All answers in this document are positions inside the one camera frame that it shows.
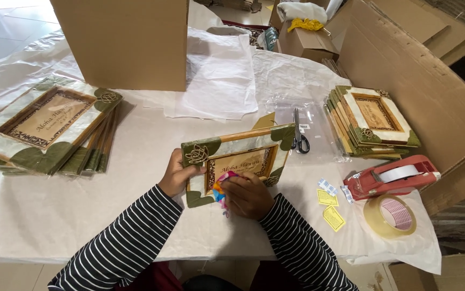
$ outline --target white tape roll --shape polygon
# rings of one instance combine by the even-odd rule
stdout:
[[[415,176],[417,174],[419,174],[419,172],[414,165],[406,165],[381,173],[379,174],[379,177],[382,182],[389,183],[410,176]]]

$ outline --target striped sleeve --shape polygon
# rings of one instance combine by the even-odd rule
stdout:
[[[181,213],[156,185],[81,248],[49,282],[49,290],[129,285],[156,258]]]
[[[278,260],[305,290],[358,290],[340,269],[331,248],[281,193],[259,222]]]

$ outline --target red tape dispenser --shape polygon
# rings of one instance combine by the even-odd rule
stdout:
[[[362,200],[384,194],[409,194],[440,178],[441,174],[426,156],[414,155],[365,169],[344,180],[344,185],[351,191],[354,200]]]

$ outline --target human hand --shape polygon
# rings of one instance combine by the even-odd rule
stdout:
[[[255,174],[245,172],[239,175],[220,185],[225,193],[225,204],[236,215],[260,220],[274,206],[274,198]]]
[[[186,180],[206,172],[206,168],[198,166],[182,167],[182,150],[174,149],[169,159],[164,177],[158,183],[161,190],[171,198],[179,195],[186,186]]]

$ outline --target roll of tape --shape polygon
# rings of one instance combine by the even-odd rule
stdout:
[[[400,180],[403,178],[407,178],[409,176],[415,176],[419,174],[418,170],[414,165],[406,165],[398,168],[394,168],[392,170],[388,170],[384,173],[379,174],[380,180],[384,183],[393,182],[396,180]]]
[[[410,235],[416,230],[416,217],[400,198],[384,194],[368,200],[364,218],[371,229],[386,239]]]

